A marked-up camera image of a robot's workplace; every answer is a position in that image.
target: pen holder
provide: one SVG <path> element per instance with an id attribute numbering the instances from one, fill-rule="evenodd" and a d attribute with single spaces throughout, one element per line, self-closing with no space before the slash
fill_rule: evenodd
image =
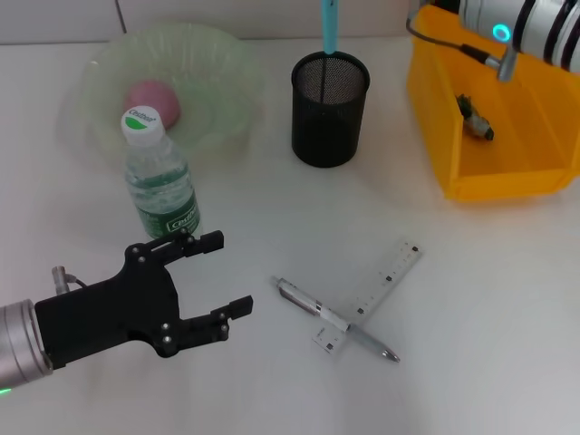
<path id="1" fill-rule="evenodd" d="M 353 158 L 371 77 L 350 54 L 313 53 L 292 71 L 292 149 L 317 168 Z"/>

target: blue pen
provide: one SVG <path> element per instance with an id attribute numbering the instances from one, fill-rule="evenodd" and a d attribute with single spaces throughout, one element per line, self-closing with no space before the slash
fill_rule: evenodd
<path id="1" fill-rule="evenodd" d="M 332 54 L 336 51 L 338 40 L 338 0 L 321 0 L 323 10 L 324 52 Z"/>

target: pen tip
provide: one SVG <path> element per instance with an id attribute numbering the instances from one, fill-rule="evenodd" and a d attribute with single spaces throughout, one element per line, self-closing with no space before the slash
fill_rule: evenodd
<path id="1" fill-rule="evenodd" d="M 382 353 L 382 356 L 384 356 L 387 360 L 391 360 L 391 361 L 395 361 L 396 363 L 400 363 L 401 362 L 401 358 L 399 358 L 397 355 L 395 355 L 393 352 L 389 352 L 387 350 L 385 350 Z"/>

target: water bottle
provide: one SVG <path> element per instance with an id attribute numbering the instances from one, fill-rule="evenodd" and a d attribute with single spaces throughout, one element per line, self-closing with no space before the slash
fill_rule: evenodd
<path id="1" fill-rule="evenodd" d="M 189 166 L 165 134 L 159 113 L 148 106 L 134 107 L 122 116 L 121 129 L 129 143 L 125 181 L 147 234 L 158 238 L 184 227 L 199 236 Z"/>

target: pen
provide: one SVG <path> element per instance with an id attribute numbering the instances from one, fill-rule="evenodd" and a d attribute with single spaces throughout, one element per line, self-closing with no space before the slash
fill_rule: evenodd
<path id="1" fill-rule="evenodd" d="M 311 315 L 323 318 L 325 321 L 333 324 L 343 333 L 348 334 L 353 340 L 363 345 L 373 353 L 379 354 L 381 357 L 398 363 L 401 359 L 384 343 L 381 343 L 376 338 L 372 337 L 361 329 L 358 325 L 348 322 L 340 315 L 333 312 L 330 308 L 324 306 L 320 301 L 314 299 L 304 291 L 292 283 L 286 281 L 284 278 L 273 277 L 273 282 L 276 288 L 280 291 L 280 295 L 288 299 L 295 305 L 305 310 Z"/>

